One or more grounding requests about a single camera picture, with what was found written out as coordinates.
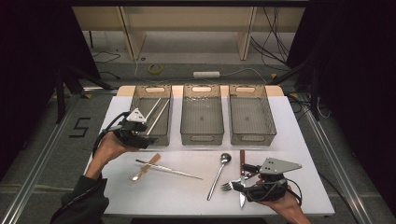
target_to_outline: white tabletop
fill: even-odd
[[[128,111],[132,97],[113,97],[106,114],[103,128],[118,114]],[[323,188],[317,169],[309,154],[300,128],[292,113],[287,97],[269,97],[276,137],[271,146],[232,146],[228,117],[228,99],[222,98],[224,137],[221,146],[183,146],[181,144],[181,97],[173,102],[170,145],[149,147],[139,152],[125,153],[111,161],[103,170],[107,178],[105,196],[110,205],[105,214],[131,217],[265,217],[274,215],[270,208],[258,203],[248,203],[241,209],[239,192],[223,192],[220,185],[238,178],[239,149],[246,150],[246,163],[262,165],[267,157],[300,163],[303,168],[285,173],[300,186],[303,193],[303,211],[308,216],[330,216],[334,214],[332,204]],[[136,159],[149,161],[157,152],[161,158],[157,164],[167,166],[203,180],[174,175],[150,168],[136,182],[129,181],[143,164]],[[228,152],[233,159],[219,177],[212,199],[206,200],[216,174],[220,168],[221,153]],[[250,179],[247,186],[253,185],[257,177]]]

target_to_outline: sleeve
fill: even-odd
[[[62,208],[53,215],[51,223],[100,223],[108,207],[108,198],[104,195],[106,182],[106,179],[95,181],[82,175],[73,192],[62,197]]]

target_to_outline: gray plastic basket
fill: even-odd
[[[154,146],[169,145],[172,103],[171,85],[136,86],[134,89],[131,111],[138,108],[142,115],[146,117],[155,106],[145,123],[148,128],[139,133],[142,136],[158,138],[158,141],[153,144]]]
[[[230,85],[231,144],[270,146],[276,136],[264,85]]]
[[[224,123],[219,85],[184,85],[180,133],[183,145],[222,144]]]

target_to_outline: power strip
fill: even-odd
[[[220,72],[194,72],[194,78],[220,77]]]

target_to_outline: hand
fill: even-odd
[[[289,223],[295,224],[309,224],[311,223],[305,216],[303,210],[297,202],[297,199],[286,191],[283,198],[280,198],[274,202],[258,202],[262,205],[270,207],[272,210],[277,212],[280,216],[285,218]]]
[[[88,166],[85,176],[97,179],[105,165],[110,161],[115,160],[125,152],[134,152],[138,150],[139,148],[137,147],[125,146],[119,141],[113,132],[109,132],[103,137],[90,165]]]

